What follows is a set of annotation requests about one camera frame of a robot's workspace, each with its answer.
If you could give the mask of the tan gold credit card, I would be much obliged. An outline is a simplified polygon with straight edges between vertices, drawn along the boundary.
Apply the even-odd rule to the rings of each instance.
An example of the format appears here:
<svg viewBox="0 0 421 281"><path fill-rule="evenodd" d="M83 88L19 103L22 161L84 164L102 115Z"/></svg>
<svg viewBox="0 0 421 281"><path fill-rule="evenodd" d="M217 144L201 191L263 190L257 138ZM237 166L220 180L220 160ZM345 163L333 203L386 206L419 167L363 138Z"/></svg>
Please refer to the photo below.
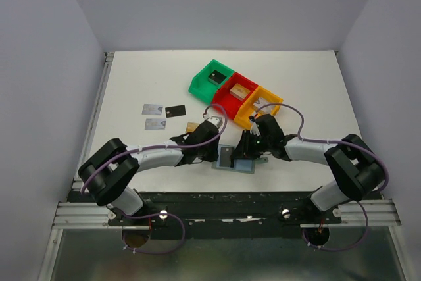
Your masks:
<svg viewBox="0 0 421 281"><path fill-rule="evenodd" d="M198 123L195 122L188 122L186 126L185 133L192 133L195 131L195 129L198 127Z"/></svg>

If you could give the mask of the black credit card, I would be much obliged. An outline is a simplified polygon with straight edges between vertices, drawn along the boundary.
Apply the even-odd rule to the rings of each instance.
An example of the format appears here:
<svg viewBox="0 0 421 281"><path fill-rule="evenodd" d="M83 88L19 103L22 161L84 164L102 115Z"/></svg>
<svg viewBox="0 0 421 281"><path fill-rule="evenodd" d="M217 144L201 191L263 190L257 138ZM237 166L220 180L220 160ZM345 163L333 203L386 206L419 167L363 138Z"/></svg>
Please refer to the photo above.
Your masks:
<svg viewBox="0 0 421 281"><path fill-rule="evenodd" d="M178 116L185 116L186 115L186 107L185 105L176 105L171 107L165 108L165 115L166 118L174 118Z"/></svg>
<svg viewBox="0 0 421 281"><path fill-rule="evenodd" d="M221 146L220 147L220 156L218 161L218 166L222 168L232 168L233 161L231 159L232 151L234 149L232 147Z"/></svg>

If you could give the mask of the grey-green card holder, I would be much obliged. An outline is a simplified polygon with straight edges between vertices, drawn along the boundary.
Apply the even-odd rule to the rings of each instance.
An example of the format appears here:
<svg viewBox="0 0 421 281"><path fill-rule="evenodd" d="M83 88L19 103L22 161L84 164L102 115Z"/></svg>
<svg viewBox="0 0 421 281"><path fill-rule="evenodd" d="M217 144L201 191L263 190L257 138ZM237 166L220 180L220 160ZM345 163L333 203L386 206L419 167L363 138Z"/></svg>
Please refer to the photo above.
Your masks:
<svg viewBox="0 0 421 281"><path fill-rule="evenodd" d="M231 159L231 154L235 147L231 145L218 146L218 159L212 162L212 168L216 170L225 170L243 174L254 174L256 164L268 162L268 157L260 157L257 160L250 159Z"/></svg>

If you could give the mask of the silver VIP credit card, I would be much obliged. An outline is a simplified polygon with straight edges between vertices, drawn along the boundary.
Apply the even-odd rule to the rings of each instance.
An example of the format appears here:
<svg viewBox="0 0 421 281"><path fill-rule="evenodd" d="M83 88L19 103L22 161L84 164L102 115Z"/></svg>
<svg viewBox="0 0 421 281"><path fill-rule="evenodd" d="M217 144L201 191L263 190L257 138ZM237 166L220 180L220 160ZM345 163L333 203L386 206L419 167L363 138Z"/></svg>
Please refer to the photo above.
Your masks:
<svg viewBox="0 0 421 281"><path fill-rule="evenodd" d="M143 115L161 115L163 110L163 105L159 104L144 104L142 108Z"/></svg>

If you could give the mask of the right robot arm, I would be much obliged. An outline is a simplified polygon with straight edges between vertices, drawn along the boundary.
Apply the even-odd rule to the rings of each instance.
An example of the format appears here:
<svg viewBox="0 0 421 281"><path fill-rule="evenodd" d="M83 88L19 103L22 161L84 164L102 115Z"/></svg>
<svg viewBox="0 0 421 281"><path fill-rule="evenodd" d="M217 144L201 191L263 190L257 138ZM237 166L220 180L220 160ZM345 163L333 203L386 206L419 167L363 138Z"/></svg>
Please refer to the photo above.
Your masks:
<svg viewBox="0 0 421 281"><path fill-rule="evenodd" d="M330 168L334 179L312 192L303 205L303 216L311 223L319 222L331 207L361 201L388 182L384 164L356 134L335 141L310 140L297 134L285 135L272 115L251 122L251 129L242 132L231 160L255 160L269 153L284 161L307 161Z"/></svg>

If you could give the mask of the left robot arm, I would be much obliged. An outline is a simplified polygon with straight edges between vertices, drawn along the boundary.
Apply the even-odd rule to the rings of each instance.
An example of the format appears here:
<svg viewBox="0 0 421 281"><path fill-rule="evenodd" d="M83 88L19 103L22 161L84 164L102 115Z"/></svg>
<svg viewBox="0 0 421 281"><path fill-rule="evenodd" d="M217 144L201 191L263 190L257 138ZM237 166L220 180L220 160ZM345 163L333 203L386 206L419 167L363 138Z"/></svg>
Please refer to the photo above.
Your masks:
<svg viewBox="0 0 421 281"><path fill-rule="evenodd" d="M216 161L221 125L220 117L211 116L193 132L146 147L129 147L113 138L79 168L78 176L83 182L80 193L89 193L98 206L118 209L130 224L141 224L146 215L145 202L129 187L134 175L164 166Z"/></svg>

